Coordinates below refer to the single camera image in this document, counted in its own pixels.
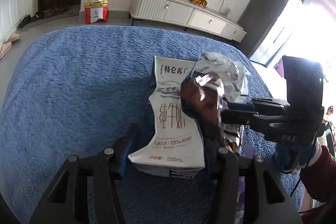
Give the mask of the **blue gloved right hand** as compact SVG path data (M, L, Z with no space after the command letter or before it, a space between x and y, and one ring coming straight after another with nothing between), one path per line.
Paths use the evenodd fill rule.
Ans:
M318 141L313 144L276 143L272 163L278 172L293 173L313 165L321 156L322 146Z

